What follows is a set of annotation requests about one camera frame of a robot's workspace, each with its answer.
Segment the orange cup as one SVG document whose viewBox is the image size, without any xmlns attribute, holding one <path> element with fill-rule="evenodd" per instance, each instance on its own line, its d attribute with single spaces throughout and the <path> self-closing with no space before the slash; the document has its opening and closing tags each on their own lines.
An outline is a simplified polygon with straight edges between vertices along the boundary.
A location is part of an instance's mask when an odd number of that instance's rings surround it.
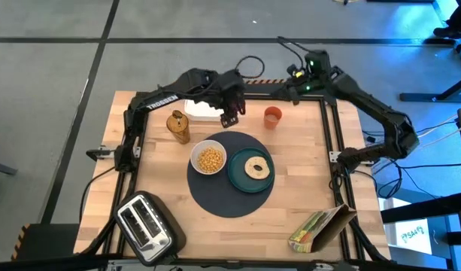
<svg viewBox="0 0 461 271">
<path fill-rule="evenodd" d="M 264 111 L 264 126 L 266 129 L 275 129 L 282 118 L 282 111 L 275 106 L 267 107 Z"/>
</svg>

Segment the yellow cereal balls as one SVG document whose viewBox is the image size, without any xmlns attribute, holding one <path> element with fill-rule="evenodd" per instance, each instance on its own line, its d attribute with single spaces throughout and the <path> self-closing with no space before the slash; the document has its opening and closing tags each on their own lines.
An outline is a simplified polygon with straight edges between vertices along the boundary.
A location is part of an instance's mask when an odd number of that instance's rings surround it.
<svg viewBox="0 0 461 271">
<path fill-rule="evenodd" d="M 197 162 L 204 173 L 215 173 L 223 165 L 223 153 L 216 148 L 206 148 L 199 153 Z"/>
</svg>

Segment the white labelled bin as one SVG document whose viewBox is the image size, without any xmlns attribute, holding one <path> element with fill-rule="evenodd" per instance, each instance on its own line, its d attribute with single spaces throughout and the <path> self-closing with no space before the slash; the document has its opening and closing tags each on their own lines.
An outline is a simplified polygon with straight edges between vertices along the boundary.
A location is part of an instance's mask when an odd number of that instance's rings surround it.
<svg viewBox="0 0 461 271">
<path fill-rule="evenodd" d="M 384 224 L 387 244 L 395 248 L 431 254 L 432 244 L 426 218 Z"/>
</svg>

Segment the silver black toaster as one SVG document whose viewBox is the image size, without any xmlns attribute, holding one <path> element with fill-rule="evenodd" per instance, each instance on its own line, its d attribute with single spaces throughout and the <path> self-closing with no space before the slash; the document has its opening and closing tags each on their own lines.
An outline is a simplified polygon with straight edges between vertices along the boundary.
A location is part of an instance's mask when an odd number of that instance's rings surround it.
<svg viewBox="0 0 461 271">
<path fill-rule="evenodd" d="M 125 240 L 145 266 L 169 264 L 186 245 L 186 235 L 165 203 L 147 191 L 125 198 L 113 213 Z"/>
</svg>

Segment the person's foot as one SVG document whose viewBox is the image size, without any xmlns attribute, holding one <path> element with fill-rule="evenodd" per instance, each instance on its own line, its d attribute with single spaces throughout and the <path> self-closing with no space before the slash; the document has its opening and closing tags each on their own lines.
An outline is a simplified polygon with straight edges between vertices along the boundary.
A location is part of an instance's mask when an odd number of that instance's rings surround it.
<svg viewBox="0 0 461 271">
<path fill-rule="evenodd" d="M 445 23 L 445 27 L 435 28 L 433 35 L 439 38 L 461 39 L 461 4 L 458 4 Z"/>
</svg>

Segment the black box hazard stripes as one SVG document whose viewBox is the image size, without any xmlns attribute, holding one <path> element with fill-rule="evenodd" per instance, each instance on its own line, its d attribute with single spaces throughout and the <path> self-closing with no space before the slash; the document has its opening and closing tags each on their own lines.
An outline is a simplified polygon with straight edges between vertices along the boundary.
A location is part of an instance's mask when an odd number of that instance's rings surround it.
<svg viewBox="0 0 461 271">
<path fill-rule="evenodd" d="M 78 224 L 23 225 L 11 260 L 44 260 L 72 256 L 78 230 Z"/>
</svg>

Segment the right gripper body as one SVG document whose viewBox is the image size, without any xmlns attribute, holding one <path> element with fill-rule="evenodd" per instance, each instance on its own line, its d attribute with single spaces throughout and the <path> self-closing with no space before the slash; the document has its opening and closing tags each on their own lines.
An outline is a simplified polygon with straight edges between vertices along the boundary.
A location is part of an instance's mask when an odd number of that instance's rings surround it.
<svg viewBox="0 0 461 271">
<path fill-rule="evenodd" d="M 287 79 L 286 88 L 294 89 L 298 94 L 306 94 L 323 89 L 322 81 L 313 75 L 297 73 Z"/>
</svg>

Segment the black desk leg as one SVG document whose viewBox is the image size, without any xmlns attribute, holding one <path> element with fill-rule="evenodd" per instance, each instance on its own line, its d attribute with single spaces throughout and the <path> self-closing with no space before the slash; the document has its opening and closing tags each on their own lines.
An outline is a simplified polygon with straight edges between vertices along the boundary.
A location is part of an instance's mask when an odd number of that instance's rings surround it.
<svg viewBox="0 0 461 271">
<path fill-rule="evenodd" d="M 461 80 L 443 93 L 400 93 L 402 102 L 461 103 Z"/>
</svg>

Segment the white rectangular container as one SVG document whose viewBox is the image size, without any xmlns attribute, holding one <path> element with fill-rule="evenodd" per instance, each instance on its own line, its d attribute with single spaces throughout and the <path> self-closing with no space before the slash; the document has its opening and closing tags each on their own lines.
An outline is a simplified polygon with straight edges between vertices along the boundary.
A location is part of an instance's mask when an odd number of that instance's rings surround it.
<svg viewBox="0 0 461 271">
<path fill-rule="evenodd" d="M 194 121 L 220 122 L 220 115 L 223 113 L 222 109 L 215 109 L 207 102 L 195 103 L 193 100 L 186 100 L 183 108 L 184 114 Z"/>
</svg>

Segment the bagel half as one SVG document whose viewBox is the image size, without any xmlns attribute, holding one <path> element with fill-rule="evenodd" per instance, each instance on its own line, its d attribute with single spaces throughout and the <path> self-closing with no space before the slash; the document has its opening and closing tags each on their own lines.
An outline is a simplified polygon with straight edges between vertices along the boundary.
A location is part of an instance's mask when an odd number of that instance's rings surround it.
<svg viewBox="0 0 461 271">
<path fill-rule="evenodd" d="M 251 157 L 245 165 L 244 171 L 252 179 L 263 180 L 270 175 L 270 168 L 264 157 Z"/>
</svg>

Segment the dark teal plate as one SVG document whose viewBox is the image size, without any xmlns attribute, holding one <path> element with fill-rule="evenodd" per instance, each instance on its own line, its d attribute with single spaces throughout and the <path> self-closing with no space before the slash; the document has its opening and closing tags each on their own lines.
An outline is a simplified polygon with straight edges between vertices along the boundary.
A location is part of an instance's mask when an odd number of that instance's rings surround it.
<svg viewBox="0 0 461 271">
<path fill-rule="evenodd" d="M 264 157 L 266 159 L 270 168 L 270 175 L 267 178 L 256 180 L 246 174 L 244 165 L 251 157 Z M 230 158 L 227 174 L 230 182 L 239 190 L 245 193 L 259 193 L 273 184 L 275 171 L 272 159 L 266 152 L 257 148 L 243 148 L 235 152 Z"/>
</svg>

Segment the round dark woven placemat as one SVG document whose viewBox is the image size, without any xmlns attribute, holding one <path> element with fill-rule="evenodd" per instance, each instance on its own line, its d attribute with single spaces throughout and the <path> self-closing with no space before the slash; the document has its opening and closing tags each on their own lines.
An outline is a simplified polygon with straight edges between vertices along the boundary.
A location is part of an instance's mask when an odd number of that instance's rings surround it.
<svg viewBox="0 0 461 271">
<path fill-rule="evenodd" d="M 232 155 L 243 148 L 257 148 L 266 152 L 267 148 L 256 138 L 242 132 L 219 132 L 207 137 L 219 142 L 227 153 L 223 169 L 213 175 L 203 175 L 187 166 L 187 183 L 193 199 L 207 212 L 222 218 L 238 218 L 256 211 L 270 196 L 273 184 L 259 193 L 245 193 L 229 180 L 227 166 Z"/>
</svg>

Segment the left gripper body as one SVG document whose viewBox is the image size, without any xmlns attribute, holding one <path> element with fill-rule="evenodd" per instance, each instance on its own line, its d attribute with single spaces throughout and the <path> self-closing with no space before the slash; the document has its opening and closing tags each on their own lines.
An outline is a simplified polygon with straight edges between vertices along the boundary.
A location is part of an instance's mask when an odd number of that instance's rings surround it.
<svg viewBox="0 0 461 271">
<path fill-rule="evenodd" d="M 217 106 L 223 110 L 237 110 L 238 99 L 244 99 L 245 83 L 238 70 L 218 75 L 214 89 L 217 90 Z"/>
</svg>

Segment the white ceramic bowl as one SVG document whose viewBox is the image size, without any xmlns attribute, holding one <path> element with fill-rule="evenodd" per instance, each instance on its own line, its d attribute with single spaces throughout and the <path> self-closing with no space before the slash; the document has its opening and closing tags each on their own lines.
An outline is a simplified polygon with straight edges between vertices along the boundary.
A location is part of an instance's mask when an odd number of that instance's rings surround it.
<svg viewBox="0 0 461 271">
<path fill-rule="evenodd" d="M 198 167 L 197 159 L 198 159 L 199 153 L 201 151 L 203 151 L 204 149 L 209 148 L 209 147 L 216 148 L 217 150 L 219 150 L 219 151 L 221 151 L 223 153 L 223 165 L 215 173 L 204 173 Z M 210 139 L 201 141 L 198 144 L 196 144 L 194 146 L 194 148 L 192 149 L 191 154 L 190 154 L 190 163 L 191 163 L 192 167 L 194 168 L 194 170 L 196 170 L 197 172 L 199 172 L 199 173 L 201 173 L 203 175 L 213 175 L 213 174 L 218 173 L 225 166 L 226 160 L 227 160 L 226 149 L 219 142 L 214 141 L 214 140 L 210 140 Z"/>
</svg>

